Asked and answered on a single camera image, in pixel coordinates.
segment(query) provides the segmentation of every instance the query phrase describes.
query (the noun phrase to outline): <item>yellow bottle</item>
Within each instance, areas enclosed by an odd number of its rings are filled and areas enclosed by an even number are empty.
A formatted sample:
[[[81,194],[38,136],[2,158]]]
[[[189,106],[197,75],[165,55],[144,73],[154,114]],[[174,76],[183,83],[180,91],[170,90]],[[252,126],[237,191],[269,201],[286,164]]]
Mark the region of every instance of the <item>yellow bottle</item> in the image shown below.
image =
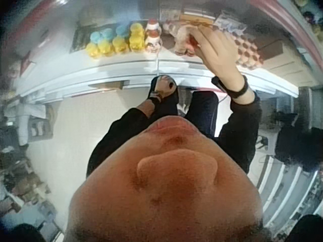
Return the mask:
[[[117,36],[113,39],[112,44],[115,48],[116,53],[127,53],[129,52],[129,47],[125,42],[125,39]]]
[[[99,58],[101,56],[99,48],[92,42],[87,44],[85,51],[92,58]]]
[[[104,54],[105,56],[112,56],[115,53],[113,45],[109,41],[107,41],[106,39],[101,40],[97,44],[97,46],[98,46],[100,52],[102,54]]]
[[[132,24],[130,26],[130,31],[131,31],[131,35],[139,35],[142,37],[145,35],[145,31],[144,31],[142,25],[139,23]]]
[[[142,35],[131,35],[129,39],[130,49],[139,53],[145,50],[145,41]]]

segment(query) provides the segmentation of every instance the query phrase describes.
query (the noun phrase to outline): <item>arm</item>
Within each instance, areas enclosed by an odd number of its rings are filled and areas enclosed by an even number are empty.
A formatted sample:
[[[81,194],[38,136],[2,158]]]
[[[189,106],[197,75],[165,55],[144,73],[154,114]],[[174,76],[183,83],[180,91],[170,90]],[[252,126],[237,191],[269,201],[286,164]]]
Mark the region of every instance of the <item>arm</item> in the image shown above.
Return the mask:
[[[151,100],[146,100],[138,108],[128,110],[119,120],[114,121],[107,134],[94,148],[87,165],[86,177],[127,140],[146,129],[149,122],[145,112],[152,113],[153,110],[154,104]]]
[[[225,88],[232,92],[243,90],[245,81],[235,64],[238,52],[232,40],[223,32],[204,26],[191,29],[190,33],[198,42],[196,54]],[[231,110],[233,114],[223,126],[218,144],[247,173],[258,136],[261,117],[259,98],[248,87],[242,95],[232,98]]]
[[[248,105],[231,101],[231,110],[233,113],[229,121],[223,125],[217,142],[248,173],[258,137],[261,118],[260,100],[256,97]]]

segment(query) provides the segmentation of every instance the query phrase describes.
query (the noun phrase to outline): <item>black shirt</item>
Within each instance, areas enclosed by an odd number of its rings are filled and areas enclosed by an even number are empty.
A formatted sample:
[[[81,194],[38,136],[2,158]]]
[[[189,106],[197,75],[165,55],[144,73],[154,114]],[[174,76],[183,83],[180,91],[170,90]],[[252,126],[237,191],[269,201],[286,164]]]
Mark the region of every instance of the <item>black shirt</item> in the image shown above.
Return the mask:
[[[231,101],[230,108],[233,113],[229,121],[223,125],[219,137],[209,135],[207,137],[217,142],[248,173],[258,137],[261,118],[260,100],[256,96],[255,100],[248,105],[239,105]],[[113,122],[108,133],[93,150],[86,176],[88,177],[127,140],[145,130],[149,124],[147,116],[136,108],[130,109],[119,120]]]

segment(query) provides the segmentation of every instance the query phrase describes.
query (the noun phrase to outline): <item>store aisle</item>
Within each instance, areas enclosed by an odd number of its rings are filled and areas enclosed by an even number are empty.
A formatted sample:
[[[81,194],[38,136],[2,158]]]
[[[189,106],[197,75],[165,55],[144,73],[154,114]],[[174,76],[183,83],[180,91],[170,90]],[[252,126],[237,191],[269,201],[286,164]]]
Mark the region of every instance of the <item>store aisle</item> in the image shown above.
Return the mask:
[[[51,140],[29,144],[27,156],[51,189],[49,200],[56,207],[57,225],[65,230],[68,205],[73,193],[85,181],[88,159],[111,123],[147,96],[147,88],[96,93],[54,103],[57,119]],[[230,99],[219,105],[216,135],[231,114]],[[256,184],[261,169],[255,167],[251,180]]]

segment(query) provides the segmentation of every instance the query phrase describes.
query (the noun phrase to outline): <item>nose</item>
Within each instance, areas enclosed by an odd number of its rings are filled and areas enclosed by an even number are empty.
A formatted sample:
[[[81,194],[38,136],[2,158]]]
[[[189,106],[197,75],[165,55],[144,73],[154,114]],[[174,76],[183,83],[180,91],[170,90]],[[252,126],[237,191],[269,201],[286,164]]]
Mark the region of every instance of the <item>nose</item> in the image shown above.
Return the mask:
[[[137,176],[152,201],[193,201],[214,189],[217,161],[206,154],[178,149],[142,159]]]

